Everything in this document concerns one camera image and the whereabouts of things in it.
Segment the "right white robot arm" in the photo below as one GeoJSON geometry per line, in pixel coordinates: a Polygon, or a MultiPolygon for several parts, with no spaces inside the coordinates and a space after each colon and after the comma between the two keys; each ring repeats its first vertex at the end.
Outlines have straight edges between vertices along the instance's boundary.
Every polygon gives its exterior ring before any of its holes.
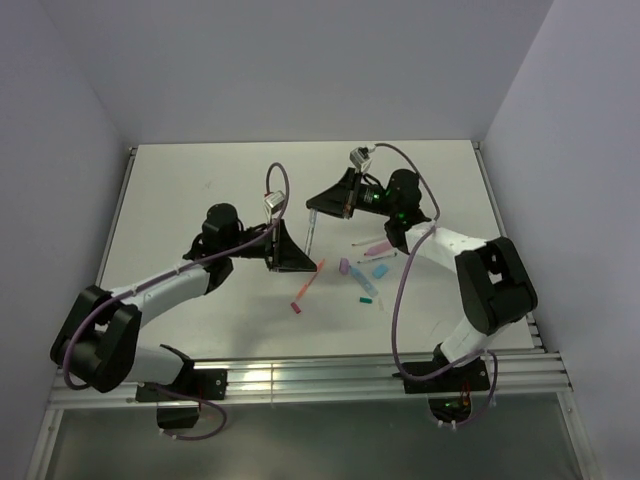
{"type": "Polygon", "coordinates": [[[452,390],[468,374],[467,364],[489,351],[491,340],[538,306],[538,296],[514,243],[500,236],[484,240],[439,226],[437,215],[426,216],[420,204],[431,189],[414,170],[394,171],[386,186],[365,182],[350,167],[327,190],[307,200],[306,206],[336,218],[349,219],[355,211],[382,215],[384,231],[396,250],[406,254],[392,313],[391,352],[398,374],[405,380],[434,379],[452,390]],[[414,260],[422,257],[456,275],[464,316],[434,351],[433,372],[412,374],[398,359],[398,324],[403,295],[414,260]]]}

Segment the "grey blue-tip pen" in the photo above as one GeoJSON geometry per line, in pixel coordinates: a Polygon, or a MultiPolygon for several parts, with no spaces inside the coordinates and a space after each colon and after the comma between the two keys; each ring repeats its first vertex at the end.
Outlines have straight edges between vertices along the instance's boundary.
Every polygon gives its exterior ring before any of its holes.
{"type": "Polygon", "coordinates": [[[304,246],[304,253],[307,256],[311,256],[313,239],[314,239],[314,234],[315,234],[315,229],[317,224],[317,216],[318,216],[318,212],[315,209],[311,209],[309,211],[309,222],[308,222],[308,229],[307,229],[305,246],[304,246]]]}

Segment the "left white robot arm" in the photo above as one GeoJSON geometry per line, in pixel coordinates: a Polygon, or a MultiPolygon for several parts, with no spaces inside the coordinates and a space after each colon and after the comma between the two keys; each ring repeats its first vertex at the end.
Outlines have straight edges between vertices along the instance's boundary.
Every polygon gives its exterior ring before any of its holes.
{"type": "Polygon", "coordinates": [[[209,208],[201,232],[175,267],[137,285],[85,288],[50,350],[51,360],[80,389],[109,392],[125,381],[157,384],[172,399],[191,394],[195,362],[169,346],[139,346],[143,326],[189,300],[208,295],[231,275],[236,258],[259,259],[278,273],[314,272],[316,264],[292,240],[281,217],[246,228],[236,208],[209,208]]]}

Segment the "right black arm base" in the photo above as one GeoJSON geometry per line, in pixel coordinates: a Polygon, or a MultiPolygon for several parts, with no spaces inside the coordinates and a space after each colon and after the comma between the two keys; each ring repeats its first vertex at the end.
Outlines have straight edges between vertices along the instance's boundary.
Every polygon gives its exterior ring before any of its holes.
{"type": "Polygon", "coordinates": [[[485,392],[490,389],[486,364],[476,359],[462,367],[452,367],[429,380],[417,382],[402,380],[404,393],[414,394],[462,394],[485,392]]]}

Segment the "orange pen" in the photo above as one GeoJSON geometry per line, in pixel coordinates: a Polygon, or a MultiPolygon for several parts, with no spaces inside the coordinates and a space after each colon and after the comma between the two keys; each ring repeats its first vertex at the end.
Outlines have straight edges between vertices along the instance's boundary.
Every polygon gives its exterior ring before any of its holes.
{"type": "Polygon", "coordinates": [[[316,278],[318,277],[318,275],[320,274],[320,272],[323,270],[324,265],[325,265],[326,259],[323,258],[318,264],[317,264],[317,268],[316,271],[313,273],[313,275],[311,276],[311,278],[301,287],[301,289],[299,290],[299,292],[297,293],[296,297],[295,297],[295,302],[298,302],[302,299],[302,297],[305,295],[306,291],[309,289],[309,287],[313,284],[313,282],[316,280],[316,278]]]}

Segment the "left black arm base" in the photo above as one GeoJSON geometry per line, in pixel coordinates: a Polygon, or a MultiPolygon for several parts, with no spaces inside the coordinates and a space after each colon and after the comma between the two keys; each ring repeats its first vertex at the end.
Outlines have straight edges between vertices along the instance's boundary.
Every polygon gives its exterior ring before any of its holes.
{"type": "Polygon", "coordinates": [[[177,437],[188,437],[186,431],[193,429],[204,413],[215,411],[219,425],[211,436],[226,426],[228,415],[216,401],[224,400],[228,385],[226,369],[194,369],[170,385],[145,383],[136,388],[137,403],[153,403],[156,407],[156,423],[164,433],[177,437]]]}

